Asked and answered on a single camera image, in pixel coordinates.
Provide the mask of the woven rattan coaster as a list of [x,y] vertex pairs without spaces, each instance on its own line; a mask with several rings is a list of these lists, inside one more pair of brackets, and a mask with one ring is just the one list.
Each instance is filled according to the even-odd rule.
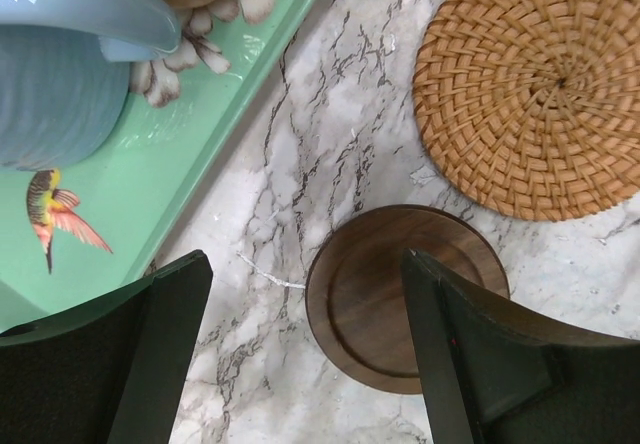
[[639,0],[445,0],[416,56],[421,140],[464,195],[564,221],[639,190]]

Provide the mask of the green floral tray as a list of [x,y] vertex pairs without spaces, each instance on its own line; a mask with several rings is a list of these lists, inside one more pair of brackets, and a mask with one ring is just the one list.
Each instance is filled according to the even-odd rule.
[[70,166],[1,168],[1,326],[137,279],[315,0],[184,10],[171,57],[137,64],[105,143]]

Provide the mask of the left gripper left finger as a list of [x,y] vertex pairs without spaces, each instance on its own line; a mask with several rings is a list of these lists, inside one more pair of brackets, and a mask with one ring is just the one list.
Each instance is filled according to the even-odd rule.
[[195,250],[3,332],[2,442],[168,442],[212,278]]

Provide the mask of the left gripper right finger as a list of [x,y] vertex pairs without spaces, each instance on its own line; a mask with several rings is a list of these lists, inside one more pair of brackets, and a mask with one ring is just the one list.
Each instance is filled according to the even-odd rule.
[[639,344],[549,318],[408,250],[402,283],[437,443],[635,443]]

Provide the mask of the dark walnut coaster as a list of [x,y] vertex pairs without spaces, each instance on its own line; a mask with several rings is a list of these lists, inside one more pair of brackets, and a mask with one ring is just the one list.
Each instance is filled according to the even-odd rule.
[[477,230],[445,211],[400,204],[365,212],[328,236],[308,272],[305,303],[314,338],[342,372],[380,391],[417,395],[421,384],[400,271],[406,248],[510,295],[501,261]]

